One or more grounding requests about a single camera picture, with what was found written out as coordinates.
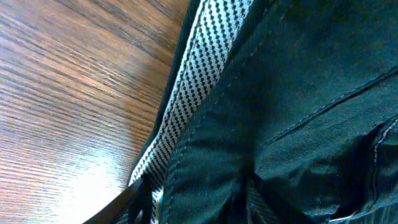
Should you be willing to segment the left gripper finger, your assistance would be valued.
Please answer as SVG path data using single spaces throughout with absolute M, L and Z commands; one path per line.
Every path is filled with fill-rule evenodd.
M 143 175 L 84 224 L 150 224 L 152 186 Z

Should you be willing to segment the black shorts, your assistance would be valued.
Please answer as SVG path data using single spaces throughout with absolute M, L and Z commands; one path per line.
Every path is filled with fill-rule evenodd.
M 397 2 L 191 1 L 151 223 L 396 223 Z

